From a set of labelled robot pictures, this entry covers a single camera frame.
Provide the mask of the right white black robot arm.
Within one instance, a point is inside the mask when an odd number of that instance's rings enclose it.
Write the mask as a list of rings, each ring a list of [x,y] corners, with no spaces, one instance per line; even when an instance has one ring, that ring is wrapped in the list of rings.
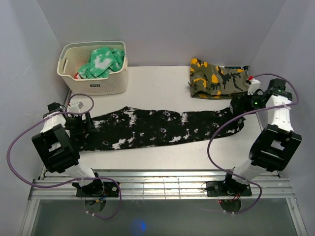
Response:
[[[260,82],[256,79],[248,83],[248,93],[232,100],[233,111],[240,115],[268,108],[268,123],[254,141],[248,160],[226,174],[222,189],[227,195],[248,190],[249,181],[262,173],[284,170],[302,141],[301,135],[291,126],[292,94],[285,90],[285,81],[272,79],[266,91],[259,88]]]

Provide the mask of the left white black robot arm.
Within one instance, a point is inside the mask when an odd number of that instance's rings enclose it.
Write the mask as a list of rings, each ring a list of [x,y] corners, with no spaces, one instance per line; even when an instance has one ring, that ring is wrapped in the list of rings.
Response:
[[[78,148],[74,145],[75,138],[82,138],[96,128],[92,124],[90,113],[82,118],[83,103],[69,103],[64,107],[59,103],[51,103],[42,130],[32,137],[44,166],[51,172],[66,174],[78,181],[72,185],[89,196],[101,196],[105,191],[98,173],[80,163]]]

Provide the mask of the black white tie-dye trousers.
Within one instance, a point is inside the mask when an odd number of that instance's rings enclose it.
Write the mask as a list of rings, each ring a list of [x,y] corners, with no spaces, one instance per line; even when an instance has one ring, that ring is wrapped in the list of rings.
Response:
[[[107,151],[179,145],[210,139],[232,118],[244,113],[239,96],[218,111],[182,112],[123,107],[92,118],[96,132],[72,138],[79,151]]]

